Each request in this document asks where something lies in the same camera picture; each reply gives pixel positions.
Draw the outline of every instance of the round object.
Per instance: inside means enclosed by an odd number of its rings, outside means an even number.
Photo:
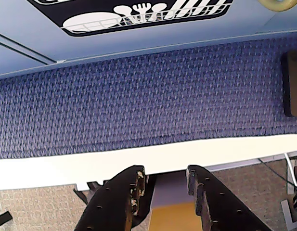
[[[121,20],[121,16],[116,13],[92,12],[68,18],[63,27],[72,32],[88,32],[110,28],[118,25]]]
[[[271,11],[287,11],[296,6],[297,0],[258,0],[263,6]]]

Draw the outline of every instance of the white trim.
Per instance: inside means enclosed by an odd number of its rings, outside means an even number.
[[[107,180],[131,165],[146,174],[269,157],[297,150],[297,134],[197,140],[108,152],[0,160],[0,190]]]

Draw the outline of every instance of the sign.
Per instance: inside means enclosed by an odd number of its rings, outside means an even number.
[[[28,0],[71,36],[220,17],[233,0]]]

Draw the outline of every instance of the carpet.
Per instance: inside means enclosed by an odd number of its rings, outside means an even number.
[[[120,58],[0,80],[0,159],[297,133],[281,55],[297,38]]]

